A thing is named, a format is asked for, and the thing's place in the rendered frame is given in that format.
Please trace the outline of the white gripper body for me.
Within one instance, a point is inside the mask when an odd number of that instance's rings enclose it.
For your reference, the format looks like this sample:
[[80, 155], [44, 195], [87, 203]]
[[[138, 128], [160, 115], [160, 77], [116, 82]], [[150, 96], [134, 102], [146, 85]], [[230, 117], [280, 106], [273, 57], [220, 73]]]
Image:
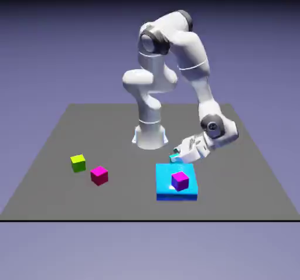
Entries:
[[203, 159], [210, 153], [203, 132], [185, 138], [178, 148], [179, 157], [183, 163], [192, 163], [198, 159]]

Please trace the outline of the small purple cube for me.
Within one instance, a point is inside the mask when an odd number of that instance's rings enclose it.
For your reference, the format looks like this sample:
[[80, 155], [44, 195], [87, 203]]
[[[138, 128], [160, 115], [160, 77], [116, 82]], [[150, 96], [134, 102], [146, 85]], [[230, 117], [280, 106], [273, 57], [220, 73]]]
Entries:
[[182, 191], [189, 187], [189, 177], [183, 172], [177, 172], [172, 174], [171, 185], [176, 191]]

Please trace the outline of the small magenta cube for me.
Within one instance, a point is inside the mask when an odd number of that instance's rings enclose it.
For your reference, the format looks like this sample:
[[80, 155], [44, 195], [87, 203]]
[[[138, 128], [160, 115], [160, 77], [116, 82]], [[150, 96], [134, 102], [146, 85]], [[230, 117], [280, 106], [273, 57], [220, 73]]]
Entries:
[[97, 185], [101, 186], [108, 182], [108, 170], [102, 166], [98, 166], [90, 171], [91, 181]]

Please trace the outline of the small yellow-green cube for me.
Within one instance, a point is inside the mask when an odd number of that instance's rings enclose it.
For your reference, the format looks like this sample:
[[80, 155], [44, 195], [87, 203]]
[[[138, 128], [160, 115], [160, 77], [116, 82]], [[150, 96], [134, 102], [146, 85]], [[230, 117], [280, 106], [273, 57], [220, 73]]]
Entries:
[[71, 156], [70, 161], [74, 173], [83, 172], [86, 170], [86, 159], [83, 154]]

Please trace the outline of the large cyan box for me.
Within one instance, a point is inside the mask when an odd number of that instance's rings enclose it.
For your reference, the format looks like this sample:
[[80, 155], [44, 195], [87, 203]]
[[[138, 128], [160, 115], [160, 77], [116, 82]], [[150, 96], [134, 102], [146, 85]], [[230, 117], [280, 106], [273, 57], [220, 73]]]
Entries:
[[156, 199], [160, 201], [196, 201], [198, 184], [192, 163], [156, 164]]

